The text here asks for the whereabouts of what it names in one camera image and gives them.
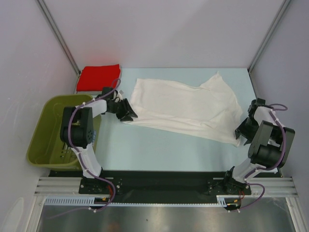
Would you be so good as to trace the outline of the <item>white t shirt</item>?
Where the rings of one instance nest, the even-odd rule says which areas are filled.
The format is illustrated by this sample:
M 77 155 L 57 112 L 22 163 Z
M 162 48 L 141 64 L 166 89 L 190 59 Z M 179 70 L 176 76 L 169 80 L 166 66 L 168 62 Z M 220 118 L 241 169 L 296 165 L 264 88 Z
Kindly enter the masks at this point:
M 240 145 L 235 129 L 243 111 L 218 73 L 198 87 L 139 78 L 129 103 L 138 116 L 131 125 Z

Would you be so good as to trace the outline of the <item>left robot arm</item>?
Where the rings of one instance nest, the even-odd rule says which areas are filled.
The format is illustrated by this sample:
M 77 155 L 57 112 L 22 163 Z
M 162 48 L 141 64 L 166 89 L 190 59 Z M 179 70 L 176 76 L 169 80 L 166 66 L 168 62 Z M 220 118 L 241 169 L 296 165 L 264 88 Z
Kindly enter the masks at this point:
M 82 167 L 83 176 L 92 178 L 90 188 L 102 193 L 107 182 L 100 177 L 102 167 L 98 163 L 92 142 L 95 137 L 94 118 L 105 113 L 115 114 L 121 122 L 138 118 L 128 99 L 112 87 L 104 87 L 100 95 L 79 106 L 67 106 L 63 110 L 60 139 L 72 149 Z

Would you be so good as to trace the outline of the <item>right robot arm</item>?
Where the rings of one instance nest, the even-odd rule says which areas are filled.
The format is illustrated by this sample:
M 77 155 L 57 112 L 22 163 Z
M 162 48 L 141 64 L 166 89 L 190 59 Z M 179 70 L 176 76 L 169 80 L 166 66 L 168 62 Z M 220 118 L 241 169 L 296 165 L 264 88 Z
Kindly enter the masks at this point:
M 295 130 L 284 126 L 276 116 L 275 105 L 260 98 L 252 100 L 248 117 L 235 129 L 236 138 L 243 136 L 249 145 L 248 157 L 225 173 L 223 190 L 236 194 L 250 185 L 249 181 L 262 171 L 285 165 Z

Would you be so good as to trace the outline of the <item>olive green plastic bin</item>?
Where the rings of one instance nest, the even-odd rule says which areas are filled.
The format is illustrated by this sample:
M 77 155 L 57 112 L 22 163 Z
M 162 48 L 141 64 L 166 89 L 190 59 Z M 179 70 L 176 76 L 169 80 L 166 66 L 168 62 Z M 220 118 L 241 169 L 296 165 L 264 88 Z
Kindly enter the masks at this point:
M 82 170 L 74 151 L 61 141 L 60 128 L 65 107 L 92 99 L 87 94 L 59 95 L 44 105 L 27 151 L 30 164 L 53 171 Z

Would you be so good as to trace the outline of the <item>aluminium front rail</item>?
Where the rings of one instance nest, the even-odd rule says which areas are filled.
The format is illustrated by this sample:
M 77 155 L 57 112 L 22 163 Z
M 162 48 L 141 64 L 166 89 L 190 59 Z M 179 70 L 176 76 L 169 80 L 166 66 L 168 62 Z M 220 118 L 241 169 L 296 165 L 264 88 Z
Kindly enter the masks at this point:
M 35 189 L 36 194 L 45 195 L 77 195 L 80 177 L 41 177 Z M 291 177 L 256 177 L 251 183 L 259 183 L 265 187 L 264 197 L 298 197 Z

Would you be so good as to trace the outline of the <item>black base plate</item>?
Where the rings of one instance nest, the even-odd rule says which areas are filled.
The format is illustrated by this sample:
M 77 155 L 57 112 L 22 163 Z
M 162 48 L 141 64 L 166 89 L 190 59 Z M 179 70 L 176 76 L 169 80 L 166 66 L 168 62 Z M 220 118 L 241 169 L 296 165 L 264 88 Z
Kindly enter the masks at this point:
M 231 172 L 103 171 L 86 179 L 80 171 L 50 171 L 49 177 L 79 177 L 80 194 L 115 194 L 114 203 L 214 203 L 218 195 L 251 195 L 251 188 L 232 180 Z

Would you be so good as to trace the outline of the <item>aluminium frame post left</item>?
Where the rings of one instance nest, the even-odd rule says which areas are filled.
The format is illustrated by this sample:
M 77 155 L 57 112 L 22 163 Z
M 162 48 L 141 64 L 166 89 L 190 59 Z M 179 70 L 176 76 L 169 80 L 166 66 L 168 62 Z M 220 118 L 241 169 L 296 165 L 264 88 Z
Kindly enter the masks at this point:
M 60 48 L 62 49 L 63 53 L 65 54 L 68 62 L 70 63 L 72 69 L 74 70 L 75 74 L 77 76 L 80 75 L 81 71 L 73 58 L 73 55 L 64 39 L 62 36 L 62 33 L 53 17 L 51 14 L 46 2 L 44 0 L 35 0 L 36 4 L 38 5 L 43 17 L 45 18 L 50 30 L 52 31 L 53 35 L 55 36 Z

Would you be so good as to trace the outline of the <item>aluminium frame post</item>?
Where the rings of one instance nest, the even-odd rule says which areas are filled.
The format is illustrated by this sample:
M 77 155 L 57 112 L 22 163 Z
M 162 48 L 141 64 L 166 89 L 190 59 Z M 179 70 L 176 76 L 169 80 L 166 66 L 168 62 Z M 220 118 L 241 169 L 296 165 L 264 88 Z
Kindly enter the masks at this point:
M 51 14 L 46 2 L 44 0 L 35 0 L 36 4 L 38 5 L 43 17 L 45 18 L 50 30 L 52 31 L 53 35 L 55 36 L 60 48 L 62 49 L 63 53 L 65 54 L 68 62 L 70 63 L 72 69 L 74 70 L 75 74 L 77 76 L 80 75 L 81 71 L 73 58 L 73 55 L 64 39 L 62 36 L 62 33 L 53 17 Z
M 260 46 L 257 49 L 257 52 L 255 53 L 247 71 L 248 74 L 251 75 L 251 73 L 253 72 L 256 64 L 258 63 L 260 57 L 262 56 L 262 54 L 264 53 L 267 45 L 269 44 L 271 38 L 273 37 L 276 29 L 278 28 L 280 22 L 282 21 L 284 15 L 286 14 L 286 12 L 288 11 L 288 8 L 290 7 L 291 3 L 293 1 L 292 0 L 284 0 L 278 10 L 278 12 L 276 13 L 273 21 L 270 24 L 270 27 L 268 28 L 265 37 L 263 38 Z

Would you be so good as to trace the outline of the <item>aluminium frame post right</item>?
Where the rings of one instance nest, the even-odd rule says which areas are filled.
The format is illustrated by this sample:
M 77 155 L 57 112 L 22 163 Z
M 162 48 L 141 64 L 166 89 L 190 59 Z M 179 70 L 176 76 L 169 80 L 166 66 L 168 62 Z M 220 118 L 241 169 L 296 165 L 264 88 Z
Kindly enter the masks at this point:
M 260 57 L 262 56 L 262 54 L 264 53 L 267 45 L 269 44 L 271 38 L 273 37 L 276 29 L 278 28 L 280 22 L 282 21 L 284 15 L 286 14 L 286 12 L 288 11 L 288 8 L 290 7 L 291 3 L 293 1 L 292 0 L 284 0 L 278 10 L 278 12 L 276 13 L 273 21 L 270 24 L 270 27 L 268 28 L 265 37 L 263 38 L 260 46 L 257 49 L 257 52 L 255 53 L 247 71 L 248 74 L 251 75 L 251 73 L 253 72 L 256 64 L 258 63 Z

